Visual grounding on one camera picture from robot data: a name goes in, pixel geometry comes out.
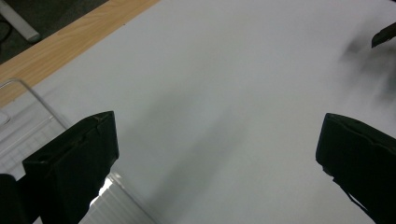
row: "white tabletop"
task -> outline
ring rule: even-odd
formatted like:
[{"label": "white tabletop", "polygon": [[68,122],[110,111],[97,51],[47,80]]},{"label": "white tabletop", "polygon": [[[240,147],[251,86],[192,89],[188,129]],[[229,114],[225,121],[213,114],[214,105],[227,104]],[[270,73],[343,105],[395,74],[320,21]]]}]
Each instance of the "white tabletop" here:
[{"label": "white tabletop", "polygon": [[162,0],[36,89],[70,123],[115,111],[120,173],[164,223],[374,223],[315,151],[327,112],[396,135],[394,41],[370,50],[395,12]]}]

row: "black cable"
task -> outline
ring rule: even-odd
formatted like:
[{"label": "black cable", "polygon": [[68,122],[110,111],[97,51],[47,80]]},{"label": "black cable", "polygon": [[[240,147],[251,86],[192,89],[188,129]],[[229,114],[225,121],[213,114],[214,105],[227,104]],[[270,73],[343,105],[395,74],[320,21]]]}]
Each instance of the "black cable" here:
[{"label": "black cable", "polygon": [[3,37],[0,38],[0,52],[1,52],[1,46],[9,38],[9,36],[11,35],[13,28],[12,28],[12,25],[8,21],[0,20],[0,23],[3,23],[3,24],[8,26],[7,33]]}]

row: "gray floor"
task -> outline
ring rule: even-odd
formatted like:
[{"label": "gray floor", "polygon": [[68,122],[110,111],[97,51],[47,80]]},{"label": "gray floor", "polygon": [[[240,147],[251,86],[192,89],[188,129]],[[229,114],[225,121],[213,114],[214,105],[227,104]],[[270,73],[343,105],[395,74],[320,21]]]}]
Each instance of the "gray floor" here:
[{"label": "gray floor", "polygon": [[[67,24],[75,21],[106,0],[8,0],[7,3],[46,38]],[[0,24],[0,38],[7,33],[7,26]],[[1,45],[0,63],[4,63],[32,47],[15,30]]]}]

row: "wire rack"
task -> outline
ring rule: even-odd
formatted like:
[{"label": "wire rack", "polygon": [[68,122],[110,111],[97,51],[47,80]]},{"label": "wire rack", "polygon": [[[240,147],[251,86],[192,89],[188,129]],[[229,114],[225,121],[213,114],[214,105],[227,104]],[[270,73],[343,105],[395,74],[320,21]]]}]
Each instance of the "wire rack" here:
[{"label": "wire rack", "polygon": [[[22,161],[67,129],[56,113],[23,81],[0,84],[0,174],[25,175]],[[35,224],[41,224],[39,218]],[[110,173],[91,203],[84,224],[155,224],[120,181]]]}]

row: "table surface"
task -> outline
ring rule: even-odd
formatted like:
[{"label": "table surface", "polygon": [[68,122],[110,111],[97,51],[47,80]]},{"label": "table surface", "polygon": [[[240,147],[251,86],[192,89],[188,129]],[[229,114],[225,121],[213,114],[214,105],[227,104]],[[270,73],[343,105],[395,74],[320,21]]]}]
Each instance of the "table surface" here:
[{"label": "table surface", "polygon": [[35,89],[114,110],[128,190],[164,223],[360,223],[315,161],[324,115],[395,136],[388,1],[162,0]]}]

